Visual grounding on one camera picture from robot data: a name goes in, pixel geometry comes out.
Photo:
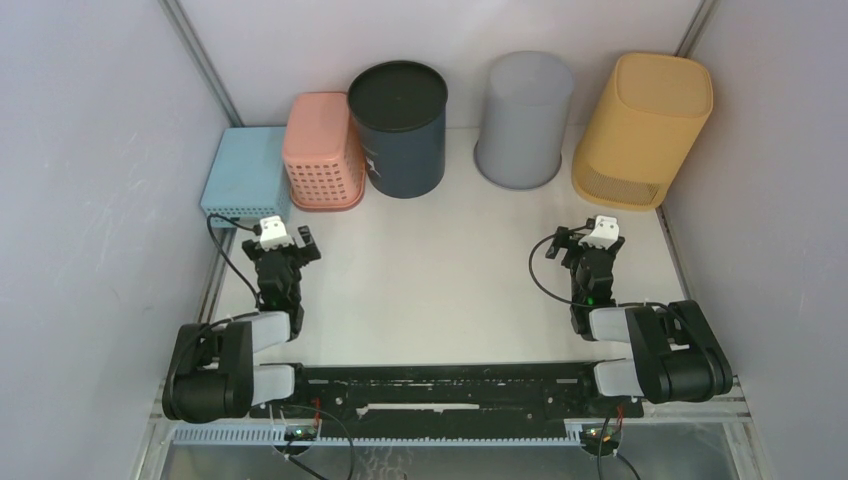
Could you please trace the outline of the blue plastic basket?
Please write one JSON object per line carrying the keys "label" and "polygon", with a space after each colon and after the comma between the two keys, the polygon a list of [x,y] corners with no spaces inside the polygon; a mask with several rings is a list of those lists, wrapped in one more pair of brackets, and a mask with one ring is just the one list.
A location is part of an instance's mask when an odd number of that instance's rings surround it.
{"label": "blue plastic basket", "polygon": [[228,218],[246,225],[278,215],[287,220],[292,202],[282,159],[284,127],[229,128],[224,131],[200,206],[215,213],[214,228],[228,229]]}

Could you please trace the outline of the pink plastic basket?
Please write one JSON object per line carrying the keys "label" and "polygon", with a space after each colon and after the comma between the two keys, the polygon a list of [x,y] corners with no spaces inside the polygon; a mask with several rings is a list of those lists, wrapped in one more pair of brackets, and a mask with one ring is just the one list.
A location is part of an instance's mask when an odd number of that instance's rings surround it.
{"label": "pink plastic basket", "polygon": [[365,192],[365,160],[344,93],[296,97],[282,159],[297,208],[337,212],[358,205]]}

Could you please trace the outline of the grey bin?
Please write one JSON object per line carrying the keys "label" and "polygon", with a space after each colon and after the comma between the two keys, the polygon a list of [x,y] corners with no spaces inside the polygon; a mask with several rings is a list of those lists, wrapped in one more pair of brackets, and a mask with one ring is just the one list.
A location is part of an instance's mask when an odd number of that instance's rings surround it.
{"label": "grey bin", "polygon": [[491,183],[532,190],[562,165],[574,75],[558,56],[518,51],[491,66],[474,160]]}

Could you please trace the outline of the yellow perforated bin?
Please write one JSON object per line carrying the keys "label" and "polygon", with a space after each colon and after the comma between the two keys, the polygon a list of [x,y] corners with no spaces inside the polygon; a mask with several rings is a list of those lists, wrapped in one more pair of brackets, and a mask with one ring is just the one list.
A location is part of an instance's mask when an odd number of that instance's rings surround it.
{"label": "yellow perforated bin", "polygon": [[575,191],[610,208],[657,208],[713,106],[702,64],[665,54],[622,55],[575,149]]}

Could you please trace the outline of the dark blue cylindrical bin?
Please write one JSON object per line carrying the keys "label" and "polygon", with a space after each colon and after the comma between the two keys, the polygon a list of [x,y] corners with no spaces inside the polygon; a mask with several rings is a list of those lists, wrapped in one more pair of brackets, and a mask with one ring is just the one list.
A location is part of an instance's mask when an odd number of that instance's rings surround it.
{"label": "dark blue cylindrical bin", "polygon": [[348,105],[377,191],[411,199],[441,182],[448,95],[440,73],[409,60],[374,65],[352,81]]}

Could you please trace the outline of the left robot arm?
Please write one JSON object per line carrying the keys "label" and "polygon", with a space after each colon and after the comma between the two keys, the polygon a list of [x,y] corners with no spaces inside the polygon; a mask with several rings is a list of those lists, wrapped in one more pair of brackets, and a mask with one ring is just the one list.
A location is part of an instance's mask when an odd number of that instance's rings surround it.
{"label": "left robot arm", "polygon": [[162,394],[167,418],[194,424],[242,418],[272,400],[290,417],[310,409],[313,392],[296,380],[295,365],[260,365],[255,359],[302,330],[301,270],[321,253],[308,227],[298,233],[301,240],[295,242],[276,219],[262,227],[258,239],[243,242],[256,271],[256,310],[180,327]]}

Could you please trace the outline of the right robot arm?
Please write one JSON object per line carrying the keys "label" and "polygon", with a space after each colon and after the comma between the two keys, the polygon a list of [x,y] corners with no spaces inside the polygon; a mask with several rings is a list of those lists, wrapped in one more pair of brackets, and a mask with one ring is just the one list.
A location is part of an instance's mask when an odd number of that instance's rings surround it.
{"label": "right robot arm", "polygon": [[556,299],[568,305],[575,333],[631,350],[628,358],[594,366],[594,378],[578,388],[579,406],[602,416],[618,397],[700,403],[729,393],[732,368],[696,301],[614,298],[614,263],[625,242],[616,220],[604,216],[576,228],[558,227],[539,242],[547,248],[546,258],[560,257],[569,272],[570,295]]}

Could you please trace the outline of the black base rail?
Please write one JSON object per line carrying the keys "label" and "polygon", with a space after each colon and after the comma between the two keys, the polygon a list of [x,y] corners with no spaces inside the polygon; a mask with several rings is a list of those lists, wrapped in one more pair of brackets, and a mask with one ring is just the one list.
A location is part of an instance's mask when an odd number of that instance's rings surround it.
{"label": "black base rail", "polygon": [[591,362],[296,366],[294,394],[249,415],[357,434],[552,433],[580,419],[641,418],[640,402],[603,397]]}

